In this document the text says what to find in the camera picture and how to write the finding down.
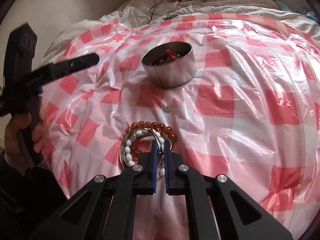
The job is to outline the person's left hand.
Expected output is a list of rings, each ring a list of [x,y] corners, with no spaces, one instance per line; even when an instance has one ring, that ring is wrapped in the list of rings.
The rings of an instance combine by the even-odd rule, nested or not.
[[[24,175],[29,167],[28,158],[23,150],[22,130],[31,123],[31,114],[16,114],[12,117],[5,128],[4,136],[4,159],[18,172]],[[47,112],[44,105],[40,107],[37,126],[31,133],[31,140],[34,143],[33,150],[40,153],[50,141],[50,134],[47,122]]]

